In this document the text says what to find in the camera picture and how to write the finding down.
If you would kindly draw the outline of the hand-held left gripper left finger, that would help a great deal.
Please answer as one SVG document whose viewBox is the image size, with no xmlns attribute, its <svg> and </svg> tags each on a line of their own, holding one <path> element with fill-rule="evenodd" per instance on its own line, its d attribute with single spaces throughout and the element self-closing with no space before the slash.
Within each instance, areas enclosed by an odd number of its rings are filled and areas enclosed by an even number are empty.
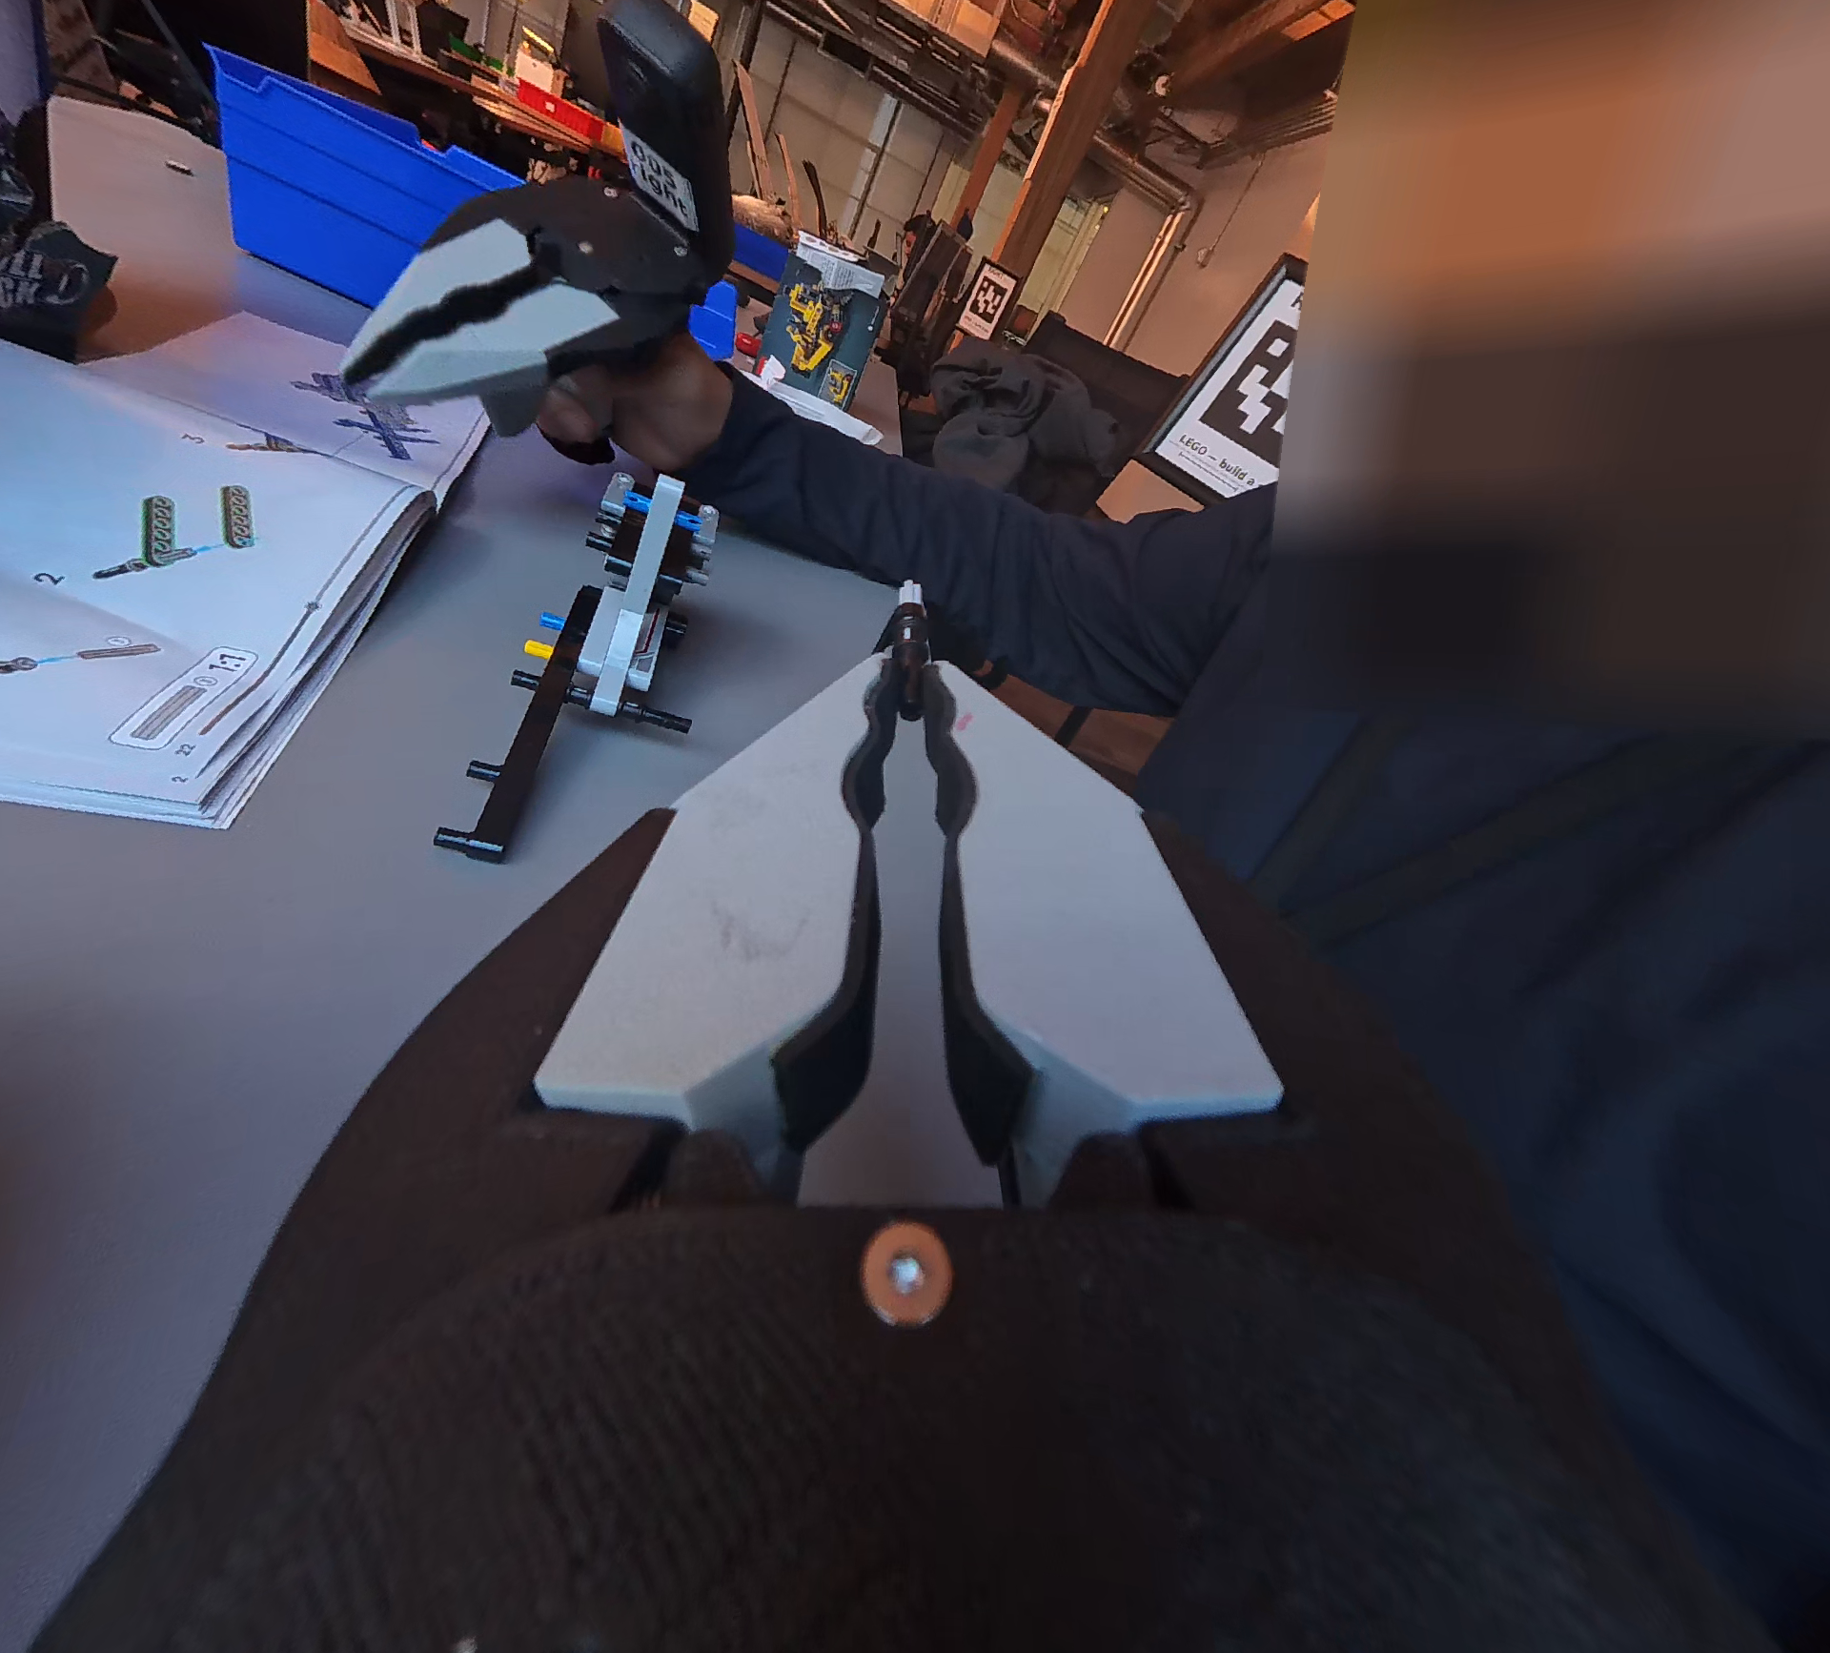
<svg viewBox="0 0 1830 1653">
<path fill-rule="evenodd" d="M 536 1071 L 554 1110 L 723 1130 L 798 1167 L 872 1060 L 881 660 L 683 792 Z"/>
</svg>

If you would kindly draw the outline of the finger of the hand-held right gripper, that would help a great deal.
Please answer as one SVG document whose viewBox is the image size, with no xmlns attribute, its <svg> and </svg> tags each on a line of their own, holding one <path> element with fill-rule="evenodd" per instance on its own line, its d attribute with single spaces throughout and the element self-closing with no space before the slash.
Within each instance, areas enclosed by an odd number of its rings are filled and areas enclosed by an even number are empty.
<svg viewBox="0 0 1830 1653">
<path fill-rule="evenodd" d="M 350 384 L 376 384 L 417 350 L 484 324 L 538 289 L 532 231 L 493 218 L 424 250 L 363 322 L 343 361 Z"/>
<path fill-rule="evenodd" d="M 372 400 L 478 400 L 491 430 L 513 438 L 534 426 L 562 348 L 608 337 L 623 319 L 612 302 L 564 283 L 521 293 L 495 313 L 452 296 L 376 339 Z"/>
</svg>

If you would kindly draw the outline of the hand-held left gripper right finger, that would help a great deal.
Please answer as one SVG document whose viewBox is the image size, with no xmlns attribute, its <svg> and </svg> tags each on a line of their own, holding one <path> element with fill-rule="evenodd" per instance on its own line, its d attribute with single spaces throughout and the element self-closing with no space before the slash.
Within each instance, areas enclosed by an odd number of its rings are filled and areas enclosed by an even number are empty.
<svg viewBox="0 0 1830 1653">
<path fill-rule="evenodd" d="M 1049 1199 L 1093 1134 L 1273 1112 L 1284 1082 L 1141 809 L 948 662 L 926 733 L 948 1082 L 1004 1195 Z"/>
</svg>

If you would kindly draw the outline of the small black lego pin piece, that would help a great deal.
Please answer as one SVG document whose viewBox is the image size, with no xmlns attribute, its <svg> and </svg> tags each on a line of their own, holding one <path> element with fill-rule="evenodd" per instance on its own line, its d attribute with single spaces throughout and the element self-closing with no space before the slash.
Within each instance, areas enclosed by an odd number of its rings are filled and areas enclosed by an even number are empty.
<svg viewBox="0 0 1830 1653">
<path fill-rule="evenodd" d="M 879 699 L 902 722 L 926 716 L 930 653 L 928 597 L 922 582 L 904 581 L 900 599 L 879 638 Z"/>
</svg>

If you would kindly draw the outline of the person's right forearm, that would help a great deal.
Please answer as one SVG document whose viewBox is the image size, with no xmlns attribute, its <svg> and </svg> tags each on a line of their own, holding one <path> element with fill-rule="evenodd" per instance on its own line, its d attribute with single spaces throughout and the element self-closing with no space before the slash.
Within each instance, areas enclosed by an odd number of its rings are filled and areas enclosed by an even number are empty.
<svg viewBox="0 0 1830 1653">
<path fill-rule="evenodd" d="M 920 582 L 985 655 L 1071 703 L 1218 716 L 1266 698 L 1273 486 L 1093 521 L 868 449 L 720 376 L 733 402 L 690 488 L 768 542 Z"/>
</svg>

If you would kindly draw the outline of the small lego box yellow vehicle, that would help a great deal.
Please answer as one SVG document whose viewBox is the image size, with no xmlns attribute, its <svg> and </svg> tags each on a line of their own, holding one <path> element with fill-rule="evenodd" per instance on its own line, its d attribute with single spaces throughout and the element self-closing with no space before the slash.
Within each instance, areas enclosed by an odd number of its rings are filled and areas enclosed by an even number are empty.
<svg viewBox="0 0 1830 1653">
<path fill-rule="evenodd" d="M 800 231 L 766 317 L 761 378 L 852 412 L 892 291 L 892 278 L 870 259 Z"/>
</svg>

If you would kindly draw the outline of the black and grey lego assembly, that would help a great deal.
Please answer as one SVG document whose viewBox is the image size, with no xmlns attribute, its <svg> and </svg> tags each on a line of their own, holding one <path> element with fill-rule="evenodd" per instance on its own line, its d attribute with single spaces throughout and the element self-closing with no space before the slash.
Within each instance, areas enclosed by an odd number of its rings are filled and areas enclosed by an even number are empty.
<svg viewBox="0 0 1830 1653">
<path fill-rule="evenodd" d="M 473 759 L 467 772 L 489 787 L 469 829 L 445 824 L 439 848 L 500 863 L 526 816 L 538 772 L 569 707 L 603 720 L 690 733 L 692 720 L 653 699 L 653 673 L 688 631 L 679 594 L 707 581 L 720 529 L 718 508 L 686 491 L 677 475 L 644 484 L 612 475 L 588 545 L 603 558 L 608 582 L 584 586 L 562 620 L 547 618 L 554 642 L 530 642 L 538 672 L 517 670 L 515 685 L 532 699 L 506 759 Z"/>
</svg>

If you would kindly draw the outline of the open lego instruction booklet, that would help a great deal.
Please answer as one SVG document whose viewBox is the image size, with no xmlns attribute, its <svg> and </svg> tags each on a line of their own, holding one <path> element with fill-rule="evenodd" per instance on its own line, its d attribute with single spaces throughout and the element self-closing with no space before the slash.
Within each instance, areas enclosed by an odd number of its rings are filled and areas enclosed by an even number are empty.
<svg viewBox="0 0 1830 1653">
<path fill-rule="evenodd" d="M 257 313 L 3 360 L 3 796 L 227 828 L 487 436 Z"/>
</svg>

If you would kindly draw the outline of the large lego box red wheels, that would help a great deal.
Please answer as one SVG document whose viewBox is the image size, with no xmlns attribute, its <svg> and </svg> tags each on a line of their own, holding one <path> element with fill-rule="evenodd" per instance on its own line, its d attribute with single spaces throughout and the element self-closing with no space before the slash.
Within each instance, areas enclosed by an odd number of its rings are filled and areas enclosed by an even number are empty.
<svg viewBox="0 0 1830 1653">
<path fill-rule="evenodd" d="M 49 109 L 3 116 L 3 337 L 71 361 L 118 256 L 53 215 Z"/>
</svg>

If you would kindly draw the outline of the person's right hand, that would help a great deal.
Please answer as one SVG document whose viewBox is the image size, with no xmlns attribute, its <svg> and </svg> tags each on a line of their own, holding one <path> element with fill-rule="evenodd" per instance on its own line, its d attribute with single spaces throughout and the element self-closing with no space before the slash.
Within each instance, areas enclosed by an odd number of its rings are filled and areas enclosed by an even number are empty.
<svg viewBox="0 0 1830 1653">
<path fill-rule="evenodd" d="M 684 475 L 720 439 L 733 374 L 690 332 L 577 367 L 541 399 L 536 425 L 578 460 L 610 443 L 660 473 Z"/>
</svg>

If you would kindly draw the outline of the blue plastic bin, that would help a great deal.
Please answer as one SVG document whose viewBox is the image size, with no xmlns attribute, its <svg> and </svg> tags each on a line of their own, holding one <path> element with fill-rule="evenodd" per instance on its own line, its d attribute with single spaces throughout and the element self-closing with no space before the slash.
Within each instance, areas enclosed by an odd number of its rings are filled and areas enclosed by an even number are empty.
<svg viewBox="0 0 1830 1653">
<path fill-rule="evenodd" d="M 211 55 L 239 244 L 372 311 L 424 246 L 499 218 L 495 194 L 526 183 L 463 150 L 426 150 L 396 116 Z M 632 345 L 610 334 L 564 347 L 554 380 L 683 332 L 694 308 L 684 326 Z"/>
</svg>

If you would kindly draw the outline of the red bin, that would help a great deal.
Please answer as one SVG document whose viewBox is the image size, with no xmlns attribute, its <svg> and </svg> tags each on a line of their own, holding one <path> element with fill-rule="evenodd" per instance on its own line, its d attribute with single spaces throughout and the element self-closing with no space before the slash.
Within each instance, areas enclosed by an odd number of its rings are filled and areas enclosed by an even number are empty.
<svg viewBox="0 0 1830 1653">
<path fill-rule="evenodd" d="M 621 127 L 586 103 L 519 79 L 517 105 L 530 114 L 538 114 L 549 126 L 573 133 L 592 146 L 610 148 L 614 152 L 623 150 Z"/>
</svg>

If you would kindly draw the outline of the dark jacket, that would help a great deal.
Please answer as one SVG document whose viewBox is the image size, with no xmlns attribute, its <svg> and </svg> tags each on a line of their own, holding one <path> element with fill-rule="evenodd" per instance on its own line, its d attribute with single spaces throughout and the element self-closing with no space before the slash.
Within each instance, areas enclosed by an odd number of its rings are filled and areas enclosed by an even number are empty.
<svg viewBox="0 0 1830 1653">
<path fill-rule="evenodd" d="M 928 462 L 1052 512 L 1084 516 L 1140 434 L 1073 371 L 1017 347 L 963 339 L 931 371 L 939 425 Z"/>
</svg>

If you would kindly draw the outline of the framed marker sign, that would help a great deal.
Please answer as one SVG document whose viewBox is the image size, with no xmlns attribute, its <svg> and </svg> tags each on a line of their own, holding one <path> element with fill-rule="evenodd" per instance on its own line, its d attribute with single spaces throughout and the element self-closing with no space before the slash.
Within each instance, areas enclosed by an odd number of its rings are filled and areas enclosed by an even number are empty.
<svg viewBox="0 0 1830 1653">
<path fill-rule="evenodd" d="M 1275 259 L 1140 447 L 1147 471 L 1203 504 L 1277 482 L 1307 270 Z"/>
</svg>

